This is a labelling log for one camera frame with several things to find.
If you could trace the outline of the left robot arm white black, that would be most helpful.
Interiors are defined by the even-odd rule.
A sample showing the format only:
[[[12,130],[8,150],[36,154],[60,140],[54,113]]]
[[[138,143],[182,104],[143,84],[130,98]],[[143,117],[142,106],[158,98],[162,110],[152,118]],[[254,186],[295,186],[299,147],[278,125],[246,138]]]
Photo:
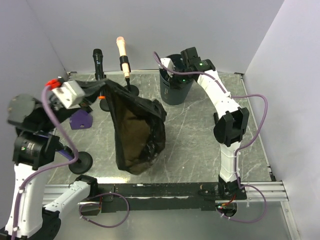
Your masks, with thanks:
[[[43,205],[48,179],[55,153],[69,161],[74,158],[92,160],[86,152],[74,155],[72,150],[51,135],[54,125],[42,103],[29,94],[14,97],[8,106],[8,123],[15,126],[13,162],[15,186],[12,208],[7,224],[0,230],[2,240],[53,240],[58,234],[63,218],[71,209],[86,199],[95,200],[99,195],[96,178],[80,174],[57,199]]]

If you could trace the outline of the black plastic trash bag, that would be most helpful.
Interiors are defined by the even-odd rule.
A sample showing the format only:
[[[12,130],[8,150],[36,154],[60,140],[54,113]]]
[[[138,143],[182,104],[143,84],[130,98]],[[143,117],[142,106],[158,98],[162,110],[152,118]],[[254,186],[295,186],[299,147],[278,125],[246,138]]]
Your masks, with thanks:
[[[166,147],[167,112],[156,99],[130,93],[111,79],[77,81],[92,103],[102,94],[108,104],[114,127],[117,168],[132,175],[147,171]]]

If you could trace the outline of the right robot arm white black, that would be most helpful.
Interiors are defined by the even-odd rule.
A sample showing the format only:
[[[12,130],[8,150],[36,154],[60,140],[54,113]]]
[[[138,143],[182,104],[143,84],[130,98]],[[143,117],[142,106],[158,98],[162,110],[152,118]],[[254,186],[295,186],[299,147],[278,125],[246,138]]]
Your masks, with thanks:
[[[216,112],[213,134],[220,145],[221,166],[218,175],[218,193],[230,199],[239,189],[240,173],[237,149],[240,148],[247,130],[249,110],[241,107],[222,83],[218,71],[209,59],[202,60],[195,47],[180,52],[184,73],[202,87]]]

